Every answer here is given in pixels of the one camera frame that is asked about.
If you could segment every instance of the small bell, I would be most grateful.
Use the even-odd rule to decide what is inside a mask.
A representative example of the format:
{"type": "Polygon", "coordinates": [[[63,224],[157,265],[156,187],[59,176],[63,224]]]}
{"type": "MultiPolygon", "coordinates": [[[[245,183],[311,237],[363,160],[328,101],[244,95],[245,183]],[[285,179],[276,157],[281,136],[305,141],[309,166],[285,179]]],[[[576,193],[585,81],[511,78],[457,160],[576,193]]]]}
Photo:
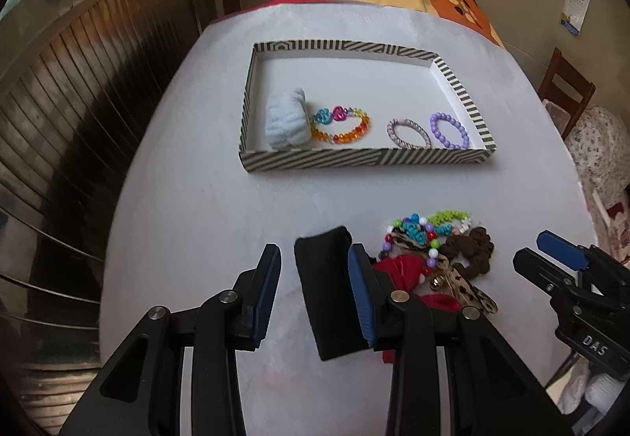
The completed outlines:
{"type": "Polygon", "coordinates": [[[444,276],[437,274],[433,278],[431,278],[429,287],[431,287],[431,290],[440,290],[443,284],[444,284],[444,276]]]}

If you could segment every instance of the chair backrest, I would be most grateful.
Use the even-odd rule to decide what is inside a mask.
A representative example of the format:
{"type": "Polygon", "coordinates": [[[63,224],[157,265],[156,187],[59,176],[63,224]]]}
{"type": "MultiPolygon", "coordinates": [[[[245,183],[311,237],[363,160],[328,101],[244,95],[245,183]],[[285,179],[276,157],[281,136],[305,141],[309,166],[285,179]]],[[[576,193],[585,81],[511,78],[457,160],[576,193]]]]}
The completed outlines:
{"type": "Polygon", "coordinates": [[[564,131],[562,132],[562,139],[565,139],[569,135],[569,132],[571,132],[571,129],[575,126],[575,123],[587,108],[594,92],[595,85],[593,83],[589,83],[584,76],[573,67],[573,65],[562,57],[562,52],[560,52],[558,48],[555,48],[553,56],[551,56],[551,61],[549,62],[549,67],[547,67],[547,72],[545,73],[544,79],[541,83],[541,87],[538,89],[538,96],[541,100],[547,99],[562,107],[571,116],[564,131]],[[562,91],[558,85],[553,82],[555,75],[559,75],[570,86],[572,86],[573,89],[582,96],[582,100],[578,102],[562,91]]]}

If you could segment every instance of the white tabletop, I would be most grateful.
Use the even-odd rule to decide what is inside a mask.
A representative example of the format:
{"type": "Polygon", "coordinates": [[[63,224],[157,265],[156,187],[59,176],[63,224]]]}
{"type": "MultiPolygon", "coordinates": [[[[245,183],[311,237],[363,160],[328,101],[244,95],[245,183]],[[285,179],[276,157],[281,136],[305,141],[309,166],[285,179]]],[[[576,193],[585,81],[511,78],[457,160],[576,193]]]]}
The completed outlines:
{"type": "Polygon", "coordinates": [[[248,434],[382,435],[391,366],[370,350],[319,360],[293,245],[345,225],[375,255],[393,218],[440,209],[470,211],[487,227],[491,270],[475,283],[499,305],[491,321],[545,381],[567,348],[553,335],[549,298],[514,272],[511,259],[535,248],[544,229],[581,244],[595,236],[571,158],[512,56],[464,26],[394,7],[283,4],[213,24],[166,90],[120,196],[107,251],[102,358],[149,307],[199,306],[275,242],[282,274],[269,332],[259,350],[237,356],[248,434]],[[251,46],[296,38],[437,52],[484,116],[496,153],[484,164],[246,173],[237,148],[251,46]]]}

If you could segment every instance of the light blue cloth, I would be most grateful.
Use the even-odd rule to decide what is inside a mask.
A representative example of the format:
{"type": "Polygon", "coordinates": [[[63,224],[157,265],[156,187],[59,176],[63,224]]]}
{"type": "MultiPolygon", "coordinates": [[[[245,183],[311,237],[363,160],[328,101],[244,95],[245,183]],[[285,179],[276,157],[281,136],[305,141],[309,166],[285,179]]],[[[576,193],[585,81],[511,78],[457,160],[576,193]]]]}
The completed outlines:
{"type": "Polygon", "coordinates": [[[265,137],[275,149],[302,145],[311,139],[302,88],[270,95],[267,99],[265,137]]]}

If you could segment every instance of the black and white striped border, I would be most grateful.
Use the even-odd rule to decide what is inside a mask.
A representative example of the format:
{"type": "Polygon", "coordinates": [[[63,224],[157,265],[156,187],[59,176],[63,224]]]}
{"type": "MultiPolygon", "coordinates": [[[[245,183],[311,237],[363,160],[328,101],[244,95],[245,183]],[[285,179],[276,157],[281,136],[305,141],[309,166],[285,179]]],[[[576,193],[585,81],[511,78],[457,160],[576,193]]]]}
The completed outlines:
{"type": "Polygon", "coordinates": [[[465,91],[455,74],[444,60],[434,52],[401,45],[376,44],[374,42],[354,42],[345,40],[287,40],[281,42],[259,42],[254,44],[251,53],[250,69],[245,84],[243,117],[239,157],[247,172],[267,172],[272,170],[301,170],[307,168],[334,168],[336,166],[389,166],[396,164],[463,164],[482,163],[497,148],[486,123],[470,95],[465,91]],[[445,79],[466,108],[477,128],[484,149],[448,150],[431,148],[408,150],[399,148],[336,148],[336,149],[291,149],[291,150],[246,150],[248,122],[250,118],[250,87],[258,55],[287,50],[339,50],[348,55],[360,53],[387,54],[404,57],[414,63],[426,66],[426,62],[436,64],[445,79]]]}
{"type": "Polygon", "coordinates": [[[490,153],[494,152],[497,149],[495,140],[492,139],[492,135],[490,134],[486,122],[484,122],[483,118],[481,118],[481,114],[477,109],[477,106],[474,104],[471,96],[468,95],[468,92],[464,89],[462,83],[459,82],[459,79],[455,77],[455,74],[450,68],[448,68],[448,65],[444,63],[444,60],[440,56],[436,55],[434,63],[440,69],[440,72],[442,72],[442,75],[446,78],[451,88],[453,88],[455,94],[459,97],[459,100],[461,100],[463,106],[466,108],[468,116],[470,116],[475,128],[477,128],[486,150],[490,153]]]}

